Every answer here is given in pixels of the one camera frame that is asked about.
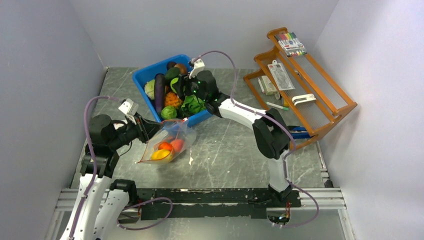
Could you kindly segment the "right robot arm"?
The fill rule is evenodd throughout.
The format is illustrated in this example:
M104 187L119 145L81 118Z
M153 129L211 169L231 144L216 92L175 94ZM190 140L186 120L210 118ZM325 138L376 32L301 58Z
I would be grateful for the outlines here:
M180 97L193 96L203 101L205 109L219 118L233 120L253 131L259 152L268 159L270 202L282 207L293 190L287 173L287 157L295 141L280 112L275 108L260 110L236 101L221 92L209 70L196 76L181 75L170 87Z

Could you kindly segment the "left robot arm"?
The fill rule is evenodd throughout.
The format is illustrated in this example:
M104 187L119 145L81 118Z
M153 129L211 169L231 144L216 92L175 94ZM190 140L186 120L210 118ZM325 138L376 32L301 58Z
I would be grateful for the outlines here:
M124 208L139 200L133 180L112 180L118 149L138 139L147 143L163 128L160 122L135 115L135 121L113 120L106 114L88 124L89 139L81 161L79 187L62 240L105 240Z

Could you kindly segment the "clear zip top bag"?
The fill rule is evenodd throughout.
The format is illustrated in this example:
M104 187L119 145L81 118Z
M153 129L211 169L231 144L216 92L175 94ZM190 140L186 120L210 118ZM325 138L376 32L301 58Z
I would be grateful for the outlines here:
M168 119L164 120L161 123L163 124L163 128L159 130L146 144L145 151L138 161L139 164L167 164L172 160L177 158L181 153L183 153L186 149L192 146L197 138L197 133L191 127L188 126L189 119ZM154 161L151 160L151 155L158 150L158 146L162 142L171 143L171 141L175 139L184 140L183 150L179 153L173 152L173 159L170 162L164 161Z

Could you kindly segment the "purple toy eggplant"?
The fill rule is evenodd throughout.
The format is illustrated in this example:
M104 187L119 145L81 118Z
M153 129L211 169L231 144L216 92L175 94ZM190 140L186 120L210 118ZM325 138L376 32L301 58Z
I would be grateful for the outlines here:
M155 111L160 114L165 101L166 79L161 73L158 73L154 79L154 104Z

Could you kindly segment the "orange toy pumpkin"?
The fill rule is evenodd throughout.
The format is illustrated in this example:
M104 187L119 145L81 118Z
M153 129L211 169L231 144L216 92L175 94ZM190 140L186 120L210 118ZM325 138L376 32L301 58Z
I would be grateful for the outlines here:
M172 151L173 150L173 145L169 142L162 142L158 145L158 150L167 150L167 151Z

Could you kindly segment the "red toy peach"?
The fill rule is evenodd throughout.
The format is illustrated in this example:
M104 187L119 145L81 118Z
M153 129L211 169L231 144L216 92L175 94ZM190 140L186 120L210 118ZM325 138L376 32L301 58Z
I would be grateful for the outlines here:
M184 148L184 140L182 139L174 139L171 141L172 150L175 153L180 153Z

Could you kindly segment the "green toy ball vegetable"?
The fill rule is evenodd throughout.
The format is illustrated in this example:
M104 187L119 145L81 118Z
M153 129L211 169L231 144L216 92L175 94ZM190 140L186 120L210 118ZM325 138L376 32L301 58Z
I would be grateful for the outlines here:
M177 77L175 77L175 78L173 78L171 81L170 81L170 84L169 84L169 86L170 86L170 88L171 88L171 90L174 92L174 93L177 93L177 90L176 90L176 87L175 87L175 84L178 82L178 78Z

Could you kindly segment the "yellow toy mango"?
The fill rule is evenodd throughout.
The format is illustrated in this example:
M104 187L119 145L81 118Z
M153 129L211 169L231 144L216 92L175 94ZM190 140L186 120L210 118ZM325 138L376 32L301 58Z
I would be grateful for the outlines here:
M167 149L159 149L151 155L150 159L168 163L173 159L173 152Z

